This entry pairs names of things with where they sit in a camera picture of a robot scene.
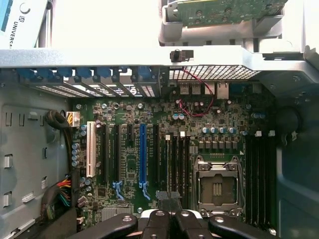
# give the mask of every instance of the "red wire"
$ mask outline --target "red wire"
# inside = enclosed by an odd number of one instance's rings
[[[211,94],[213,97],[212,97],[212,99],[211,99],[211,102],[210,102],[210,104],[209,104],[207,110],[206,110],[205,112],[203,112],[203,113],[200,113],[200,114],[191,114],[190,112],[188,112],[187,110],[185,110],[186,106],[183,108],[183,101],[182,101],[182,99],[179,100],[179,107],[181,108],[181,110],[182,110],[185,114],[187,114],[188,116],[192,116],[192,117],[200,117],[200,116],[203,116],[203,115],[208,114],[209,111],[210,111],[210,108],[213,106],[213,103],[214,103],[214,94],[213,94],[213,92],[211,91],[209,85],[208,85],[206,82],[202,81],[202,80],[201,80],[200,78],[198,78],[197,76],[195,76],[193,73],[190,73],[189,71],[187,71],[186,69],[183,68],[182,71],[185,72],[185,73],[187,73],[187,74],[189,74],[190,76],[192,76],[193,78],[195,78],[195,79],[198,80],[199,82],[203,83],[203,84],[206,86],[206,88],[209,90],[210,94]]]

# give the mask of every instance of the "blue pcie slot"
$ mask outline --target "blue pcie slot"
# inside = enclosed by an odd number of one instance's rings
[[[143,195],[148,200],[151,198],[147,193],[148,182],[146,179],[147,174],[147,138],[146,138],[147,127],[146,124],[142,123],[140,125],[140,181],[139,187],[142,188]]]

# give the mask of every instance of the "chip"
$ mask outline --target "chip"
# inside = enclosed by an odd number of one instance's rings
[[[106,189],[105,188],[99,188],[98,189],[98,196],[105,197],[106,196]]]

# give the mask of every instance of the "capacitor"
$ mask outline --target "capacitor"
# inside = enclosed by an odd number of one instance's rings
[[[259,113],[252,113],[250,116],[254,119],[258,119],[259,118]]]
[[[88,126],[86,124],[81,125],[81,130],[82,131],[86,131],[87,128],[88,128]]]
[[[86,180],[86,178],[85,178],[85,177],[80,178],[80,183],[84,183],[84,182],[85,182],[85,180]]]
[[[210,128],[210,132],[211,133],[216,133],[216,128],[215,127]]]
[[[177,120],[178,119],[178,114],[173,114],[173,120]]]
[[[78,208],[83,208],[84,205],[85,205],[85,201],[83,201],[82,203],[79,203],[79,204],[78,204]]]
[[[80,148],[80,144],[79,143],[72,144],[72,149],[78,149],[78,148]]]
[[[76,161],[76,160],[79,159],[79,156],[78,155],[73,155],[71,159],[72,159],[72,161]]]
[[[265,113],[260,113],[260,114],[259,114],[259,118],[260,118],[260,119],[266,118],[266,114],[265,114]]]
[[[204,128],[202,128],[201,131],[202,131],[203,133],[208,133],[208,128],[204,127]]]
[[[221,128],[218,129],[218,132],[225,133],[225,129],[223,127],[221,127]]]
[[[240,134],[241,134],[242,136],[246,136],[246,135],[248,135],[248,131],[246,131],[246,130],[240,131]]]
[[[92,183],[92,179],[88,178],[87,180],[85,180],[84,184],[86,186],[89,186]]]
[[[234,132],[235,132],[235,129],[234,129],[233,127],[230,127],[230,128],[228,129],[228,132],[229,132],[229,133],[234,133]]]
[[[83,203],[86,201],[86,197],[82,196],[77,200],[77,203]]]
[[[178,118],[179,118],[180,120],[183,120],[183,119],[185,119],[185,115],[180,114],[180,115],[178,116]]]
[[[77,154],[79,154],[79,152],[80,152],[80,150],[74,149],[74,150],[72,150],[72,155],[77,155]]]
[[[79,165],[79,161],[72,161],[72,167],[76,167]]]

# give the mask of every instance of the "screw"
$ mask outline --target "screw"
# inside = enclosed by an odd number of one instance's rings
[[[157,212],[155,213],[155,215],[157,215],[157,216],[164,216],[165,214],[164,214],[162,211],[157,211]]]
[[[299,82],[301,79],[300,79],[299,76],[293,76],[293,80],[294,80],[295,82]]]
[[[217,221],[218,223],[223,223],[224,219],[222,217],[216,217],[215,221]]]
[[[188,217],[189,216],[189,212],[188,211],[182,211],[180,214],[182,216],[184,216],[184,217]]]
[[[132,220],[132,218],[130,218],[130,216],[125,216],[123,218],[123,222],[130,222]]]

